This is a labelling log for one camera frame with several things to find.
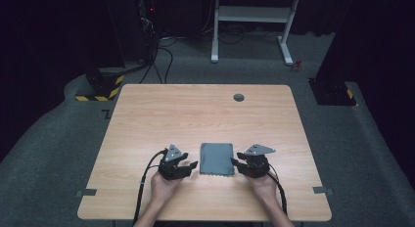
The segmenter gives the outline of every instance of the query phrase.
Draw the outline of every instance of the folded cloth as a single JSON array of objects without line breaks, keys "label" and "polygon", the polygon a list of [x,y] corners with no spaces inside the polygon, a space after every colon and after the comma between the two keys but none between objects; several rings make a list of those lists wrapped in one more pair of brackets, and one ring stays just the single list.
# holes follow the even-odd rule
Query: folded cloth
[{"label": "folded cloth", "polygon": [[201,174],[230,176],[235,174],[233,146],[230,143],[203,143],[201,145]]}]

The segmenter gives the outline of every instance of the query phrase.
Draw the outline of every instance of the white metal stand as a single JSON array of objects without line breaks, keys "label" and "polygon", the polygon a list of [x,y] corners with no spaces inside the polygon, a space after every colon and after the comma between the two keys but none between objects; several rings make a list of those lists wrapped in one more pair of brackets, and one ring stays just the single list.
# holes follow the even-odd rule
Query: white metal stand
[{"label": "white metal stand", "polygon": [[290,8],[269,7],[242,7],[242,6],[219,6],[219,0],[215,2],[214,31],[211,46],[211,61],[217,63],[218,55],[218,26],[219,21],[229,22],[255,22],[255,23],[285,23],[283,36],[278,36],[278,44],[284,56],[286,65],[291,66],[293,59],[287,47],[287,37],[296,14],[299,0],[294,0]]}]

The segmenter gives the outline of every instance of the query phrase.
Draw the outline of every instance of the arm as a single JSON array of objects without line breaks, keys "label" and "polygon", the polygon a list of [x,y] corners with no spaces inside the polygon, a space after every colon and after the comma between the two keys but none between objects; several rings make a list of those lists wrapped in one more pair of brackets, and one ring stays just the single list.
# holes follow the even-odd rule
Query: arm
[{"label": "arm", "polygon": [[165,180],[161,174],[156,172],[152,178],[152,198],[146,210],[138,218],[134,227],[152,227],[156,222],[162,207],[173,196],[178,185],[183,179]]},{"label": "arm", "polygon": [[267,175],[259,178],[251,178],[249,176],[246,177],[250,181],[255,196],[264,207],[274,226],[294,227],[293,223],[284,213],[283,209],[280,207],[277,201],[277,184],[275,181],[273,181],[271,177]]}]

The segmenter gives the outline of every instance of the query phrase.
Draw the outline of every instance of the gray carpet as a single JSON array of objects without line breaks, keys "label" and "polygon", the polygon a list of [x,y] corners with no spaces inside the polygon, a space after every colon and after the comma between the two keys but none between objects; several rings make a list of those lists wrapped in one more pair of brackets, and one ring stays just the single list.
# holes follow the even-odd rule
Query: gray carpet
[{"label": "gray carpet", "polygon": [[[227,42],[237,37],[221,35]],[[300,117],[333,218],[304,226],[415,226],[415,196],[366,108],[357,84],[348,82],[358,106],[318,106],[307,79],[317,73],[333,35],[290,35],[300,72],[284,65],[275,36],[219,44],[219,62],[210,62],[210,41],[178,39],[166,47],[174,56],[168,83],[286,84],[292,88]],[[161,46],[174,39],[166,39]],[[164,74],[169,55],[159,50]],[[138,83],[144,70],[125,76]],[[70,82],[66,99],[34,123],[0,164],[0,226],[112,226],[111,220],[81,220],[76,191],[86,187],[109,120],[102,110],[112,102],[77,102],[84,76]],[[143,81],[158,83],[152,68]],[[116,226],[130,226],[117,221]]]}]

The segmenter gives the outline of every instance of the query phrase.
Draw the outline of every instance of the wooden tabletop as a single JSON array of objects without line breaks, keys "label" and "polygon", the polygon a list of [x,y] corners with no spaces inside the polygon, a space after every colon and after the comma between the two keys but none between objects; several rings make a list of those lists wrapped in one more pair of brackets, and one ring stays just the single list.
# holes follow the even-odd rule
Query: wooden tabletop
[{"label": "wooden tabletop", "polygon": [[[245,100],[237,102],[235,94]],[[82,219],[132,219],[141,176],[151,157],[175,145],[200,161],[202,143],[232,143],[234,155],[252,144],[276,150],[267,154],[277,170],[293,221],[331,218],[291,89],[285,85],[127,84],[115,110],[82,198]],[[155,159],[159,164],[161,156]],[[151,197],[147,175],[141,210]],[[199,165],[181,183],[160,220],[268,220],[249,183],[235,168],[231,177],[200,174]]]}]

